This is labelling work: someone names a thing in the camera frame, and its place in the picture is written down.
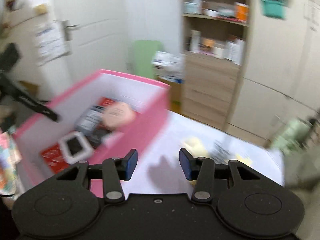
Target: teal basket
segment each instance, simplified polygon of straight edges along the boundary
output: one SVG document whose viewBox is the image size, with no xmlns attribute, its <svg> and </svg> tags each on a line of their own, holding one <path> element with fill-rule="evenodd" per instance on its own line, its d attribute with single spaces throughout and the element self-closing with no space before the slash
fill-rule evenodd
<svg viewBox="0 0 320 240">
<path fill-rule="evenodd" d="M 263 15 L 284 19 L 284 0 L 261 0 Z"/>
</svg>

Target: white tabletop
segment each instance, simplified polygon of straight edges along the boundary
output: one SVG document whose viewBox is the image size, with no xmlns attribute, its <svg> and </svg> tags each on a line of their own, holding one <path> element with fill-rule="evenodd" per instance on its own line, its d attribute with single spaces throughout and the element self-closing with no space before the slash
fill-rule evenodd
<svg viewBox="0 0 320 240">
<path fill-rule="evenodd" d="M 170 112 L 168 123 L 139 159 L 131 180 L 122 182 L 126 197 L 129 193 L 191 195 L 193 187 L 186 180 L 179 164 L 181 142 L 189 137 L 198 137 L 208 151 L 213 149 L 214 141 L 220 142 L 225 150 L 250 158 L 253 169 L 283 185 L 283 162 L 279 151 L 267 151 Z"/>
</svg>

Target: white wall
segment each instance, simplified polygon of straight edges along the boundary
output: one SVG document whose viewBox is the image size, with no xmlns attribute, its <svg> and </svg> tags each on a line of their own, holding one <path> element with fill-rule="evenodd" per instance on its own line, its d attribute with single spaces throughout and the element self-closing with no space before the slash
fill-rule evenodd
<svg viewBox="0 0 320 240">
<path fill-rule="evenodd" d="M 129 39 L 161 41 L 167 52 L 182 52 L 182 0 L 125 0 Z"/>
<path fill-rule="evenodd" d="M 28 0 L 31 7 L 46 3 L 49 14 L 35 17 L 14 27 L 10 36 L 4 41 L 17 44 L 21 59 L 13 68 L 11 77 L 17 81 L 24 80 L 40 86 L 39 99 L 50 100 L 59 95 L 72 84 L 65 59 L 58 58 L 42 66 L 37 65 L 37 54 L 33 41 L 33 30 L 36 25 L 48 19 L 56 19 L 53 13 L 52 0 Z"/>
</svg>

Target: brown box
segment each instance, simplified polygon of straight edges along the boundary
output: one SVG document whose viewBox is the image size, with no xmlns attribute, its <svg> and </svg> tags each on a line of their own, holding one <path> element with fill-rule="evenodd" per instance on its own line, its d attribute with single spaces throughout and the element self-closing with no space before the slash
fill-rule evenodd
<svg viewBox="0 0 320 240">
<path fill-rule="evenodd" d="M 170 88 L 170 101 L 171 102 L 181 103 L 181 93 L 182 93 L 183 84 L 171 82 L 171 81 L 165 80 L 161 77 L 158 77 L 157 80 L 171 86 L 171 88 Z"/>
</svg>

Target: pink box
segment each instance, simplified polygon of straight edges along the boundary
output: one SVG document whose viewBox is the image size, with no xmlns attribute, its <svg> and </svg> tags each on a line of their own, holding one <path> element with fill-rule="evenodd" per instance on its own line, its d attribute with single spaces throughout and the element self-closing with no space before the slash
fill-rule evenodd
<svg viewBox="0 0 320 240">
<path fill-rule="evenodd" d="M 113 132 L 96 149 L 89 163 L 97 164 L 107 158 L 123 157 L 132 148 L 137 149 L 141 156 L 166 124 L 169 88 L 167 84 L 156 80 L 99 70 L 53 99 L 48 106 L 60 115 L 58 123 L 41 114 L 34 114 L 14 136 L 23 158 L 18 173 L 25 188 L 29 189 L 53 175 L 40 152 L 73 130 L 76 120 L 101 97 L 128 103 L 139 114 L 131 124 Z M 101 196 L 101 185 L 101 181 L 93 180 L 91 191 Z"/>
</svg>

